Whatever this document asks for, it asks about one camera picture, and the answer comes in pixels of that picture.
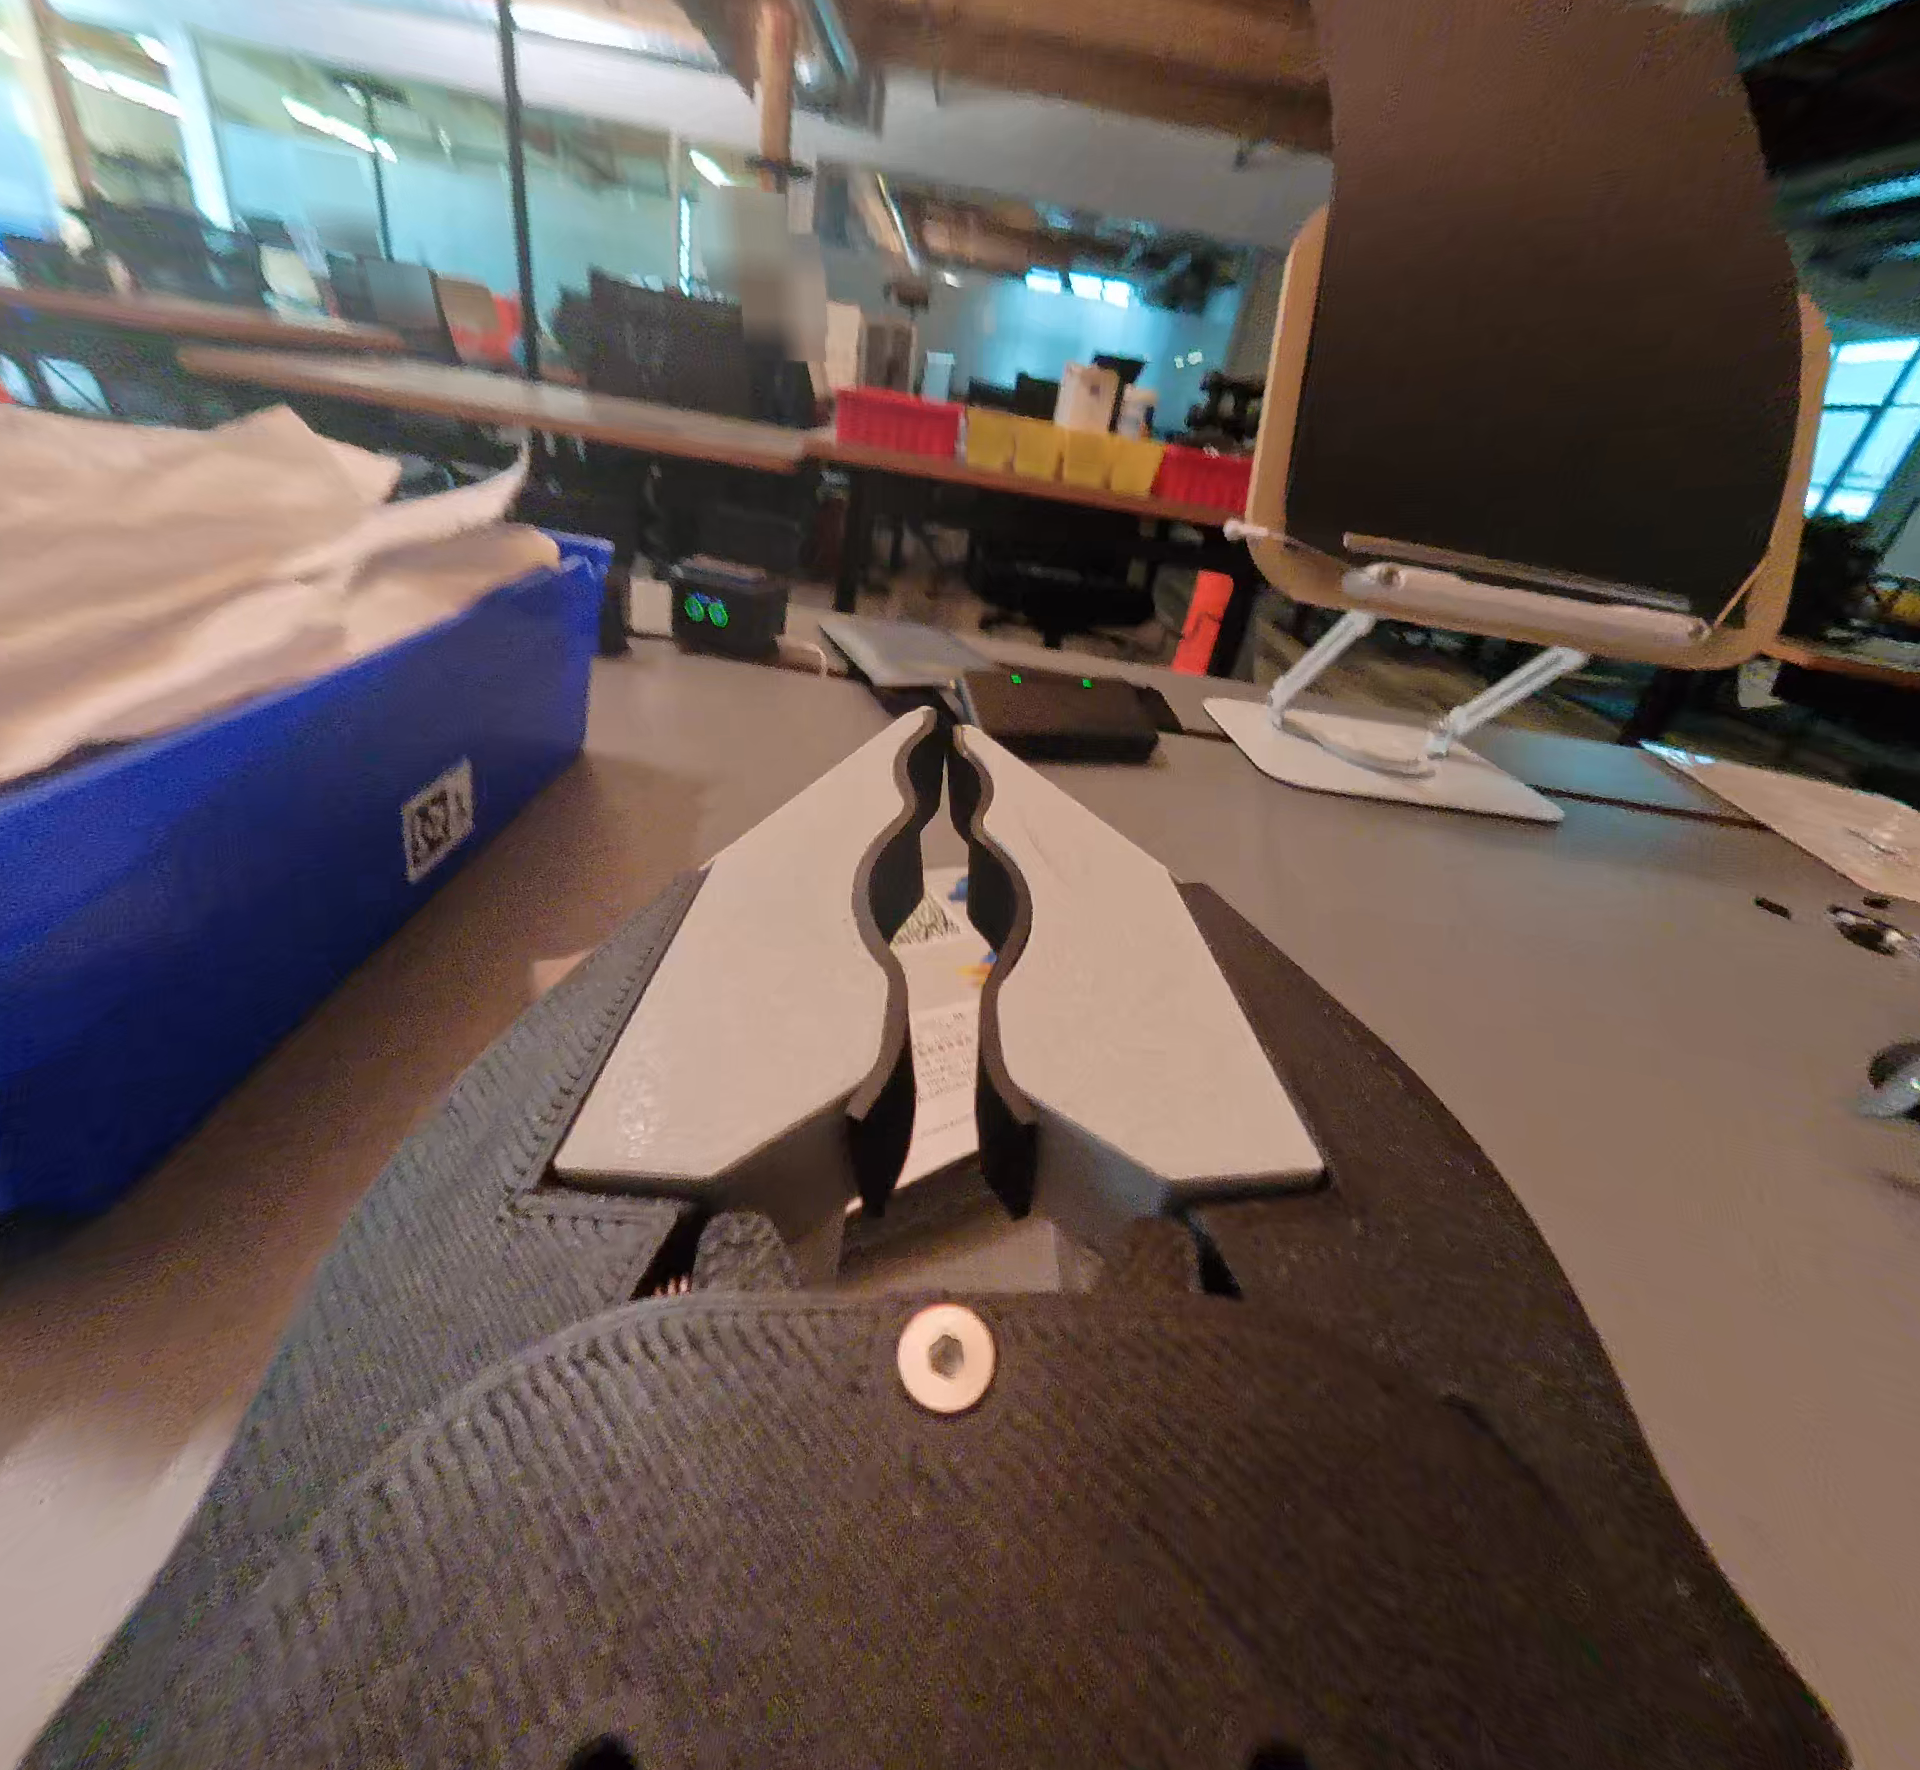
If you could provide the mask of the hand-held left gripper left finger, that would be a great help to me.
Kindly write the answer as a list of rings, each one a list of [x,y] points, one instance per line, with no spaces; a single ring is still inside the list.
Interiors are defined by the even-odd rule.
[[[948,726],[895,718],[719,851],[552,1159],[577,1188],[880,1212],[915,1117],[907,977]]]

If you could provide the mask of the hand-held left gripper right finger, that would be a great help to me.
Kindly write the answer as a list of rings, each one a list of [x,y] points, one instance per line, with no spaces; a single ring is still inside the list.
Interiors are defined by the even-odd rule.
[[[952,734],[982,1176],[1009,1214],[1174,1218],[1324,1159],[1170,870],[979,728]]]

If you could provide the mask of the lego instruction booklet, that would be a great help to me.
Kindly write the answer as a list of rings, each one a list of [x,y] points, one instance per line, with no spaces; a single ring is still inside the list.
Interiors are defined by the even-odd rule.
[[[899,1192],[976,1154],[979,1009],[997,959],[973,926],[969,887],[967,866],[927,866],[922,904],[893,940],[915,1084]]]

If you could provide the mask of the cluster of small lego pieces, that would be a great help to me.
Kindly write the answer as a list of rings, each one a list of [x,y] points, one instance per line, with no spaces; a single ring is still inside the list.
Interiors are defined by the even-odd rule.
[[[1919,930],[1916,921],[1904,921],[1893,901],[1886,895],[1868,894],[1861,900],[1812,904],[1788,904],[1772,894],[1753,894],[1751,906],[1779,926],[1795,926],[1812,937],[1815,934],[1844,942],[1881,962],[1900,967],[1919,967]]]

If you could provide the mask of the black flat power box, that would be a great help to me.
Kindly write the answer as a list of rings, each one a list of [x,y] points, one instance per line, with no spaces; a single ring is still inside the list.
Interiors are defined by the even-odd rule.
[[[995,665],[952,687],[957,719],[1030,764],[1140,767],[1182,734],[1163,695],[1122,678]]]

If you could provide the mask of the black portable power station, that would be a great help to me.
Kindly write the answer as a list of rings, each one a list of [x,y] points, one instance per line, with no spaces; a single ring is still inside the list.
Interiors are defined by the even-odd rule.
[[[666,585],[669,634],[683,652],[761,665],[780,657],[791,596],[787,577],[693,555],[670,564]]]

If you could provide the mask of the grey flat device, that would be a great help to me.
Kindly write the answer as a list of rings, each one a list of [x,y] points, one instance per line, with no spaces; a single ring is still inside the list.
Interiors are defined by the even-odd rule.
[[[945,692],[998,667],[993,654],[927,623],[830,611],[817,630],[853,675],[877,692]]]

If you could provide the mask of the blue plastic bin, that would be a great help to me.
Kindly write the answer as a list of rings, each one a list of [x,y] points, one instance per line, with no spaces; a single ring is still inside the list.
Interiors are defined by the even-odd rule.
[[[581,755],[612,542],[5,794],[3,1214],[115,1204]]]

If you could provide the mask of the red storage bin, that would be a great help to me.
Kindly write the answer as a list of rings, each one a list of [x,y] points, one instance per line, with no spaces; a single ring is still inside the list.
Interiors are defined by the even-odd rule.
[[[1251,484],[1251,452],[1168,442],[1151,484],[1151,497],[1186,510],[1243,515]]]
[[[835,391],[833,439],[840,446],[950,463],[962,442],[960,406],[875,385]]]

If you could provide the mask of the long wooden desk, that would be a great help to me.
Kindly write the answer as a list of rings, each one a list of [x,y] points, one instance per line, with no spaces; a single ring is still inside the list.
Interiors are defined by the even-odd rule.
[[[741,418],[681,411],[650,402],[417,359],[180,342],[177,361],[186,372],[212,382],[445,415],[502,431],[586,439],[654,457],[695,458],[780,476],[793,476],[803,464],[835,468],[850,482],[844,547],[833,585],[833,605],[840,611],[857,608],[885,482],[957,485],[1002,502],[1023,500],[1063,510],[1114,514],[1140,525],[1180,525],[1198,531],[1201,541],[1135,535],[1129,547],[1143,560],[1180,560],[1232,577],[1234,594],[1208,663],[1215,678],[1232,672],[1236,645],[1264,587],[1248,545],[1226,535],[1230,515],[1223,510],[1189,508],[1162,497],[1127,497],[1111,489],[1005,468],[975,468],[957,458],[840,442],[830,431],[795,432]]]

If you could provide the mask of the printed paper sheet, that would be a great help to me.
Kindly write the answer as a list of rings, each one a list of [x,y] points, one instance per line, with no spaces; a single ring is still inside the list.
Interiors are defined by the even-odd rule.
[[[1863,894],[1919,901],[1919,809],[1833,782],[1757,769],[1666,742],[1641,751],[1741,809]]]

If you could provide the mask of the black tablet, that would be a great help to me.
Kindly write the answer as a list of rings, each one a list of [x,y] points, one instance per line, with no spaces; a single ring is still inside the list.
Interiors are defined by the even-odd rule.
[[[1310,0],[1334,187],[1287,535],[1720,619],[1803,399],[1738,59],[1643,0]]]

